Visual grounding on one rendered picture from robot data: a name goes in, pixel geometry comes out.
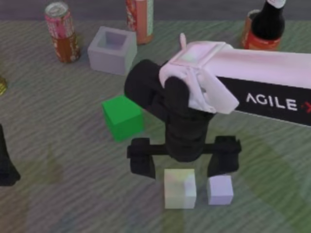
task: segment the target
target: white bottle cap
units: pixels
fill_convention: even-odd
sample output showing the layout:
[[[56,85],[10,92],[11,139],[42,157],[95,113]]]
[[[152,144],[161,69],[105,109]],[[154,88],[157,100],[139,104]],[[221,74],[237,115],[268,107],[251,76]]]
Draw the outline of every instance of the white bottle cap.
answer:
[[[286,0],[267,0],[267,2],[275,8],[280,9],[285,5]]]

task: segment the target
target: yellow object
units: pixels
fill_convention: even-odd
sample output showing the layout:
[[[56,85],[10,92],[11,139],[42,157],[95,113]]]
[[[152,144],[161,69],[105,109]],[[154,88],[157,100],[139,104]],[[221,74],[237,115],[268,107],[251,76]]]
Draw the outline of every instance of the yellow object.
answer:
[[[6,91],[7,83],[6,80],[0,76],[0,96]]]

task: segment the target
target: red soda can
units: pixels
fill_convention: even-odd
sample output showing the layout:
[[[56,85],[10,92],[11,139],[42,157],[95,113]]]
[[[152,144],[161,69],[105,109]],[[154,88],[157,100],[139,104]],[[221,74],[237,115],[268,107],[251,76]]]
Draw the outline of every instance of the red soda can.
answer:
[[[153,38],[154,0],[126,0],[127,25],[136,32],[137,44]]]
[[[81,52],[68,5],[62,1],[49,4],[45,19],[58,59],[64,63],[78,60]]]

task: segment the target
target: tabletop surface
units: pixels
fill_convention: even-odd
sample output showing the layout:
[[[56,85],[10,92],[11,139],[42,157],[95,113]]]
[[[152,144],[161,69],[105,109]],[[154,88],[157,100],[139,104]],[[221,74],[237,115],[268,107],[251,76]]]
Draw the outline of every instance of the tabletop surface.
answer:
[[[0,188],[3,233],[309,233],[311,232],[310,128],[242,113],[217,115],[208,142],[236,135],[240,170],[233,174],[230,206],[207,204],[209,155],[181,164],[155,157],[156,180],[133,175],[126,159],[130,139],[114,142],[101,102],[122,94],[125,77],[93,71],[87,46],[100,26],[126,29],[121,21],[76,21],[85,45],[76,63],[58,62],[46,24],[0,21],[0,74],[9,83],[0,96],[0,122],[9,154],[22,174]],[[188,41],[225,41],[237,46],[243,22],[156,22],[152,43],[135,62],[159,64]],[[311,52],[308,21],[288,22],[281,50]],[[163,124],[144,115],[135,136],[164,141]],[[165,168],[195,168],[193,210],[165,210]]]

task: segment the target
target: cube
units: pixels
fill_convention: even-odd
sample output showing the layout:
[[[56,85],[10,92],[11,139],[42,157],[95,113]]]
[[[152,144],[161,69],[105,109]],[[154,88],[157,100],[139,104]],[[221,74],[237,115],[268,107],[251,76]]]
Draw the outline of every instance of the cube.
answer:
[[[100,27],[87,53],[93,70],[126,75],[137,54],[136,33]]]
[[[141,109],[124,95],[102,103],[106,125],[116,141],[143,131]]]
[[[165,209],[193,209],[196,202],[194,169],[164,170]]]
[[[229,205],[233,199],[231,176],[220,175],[208,179],[207,195],[209,205]]]

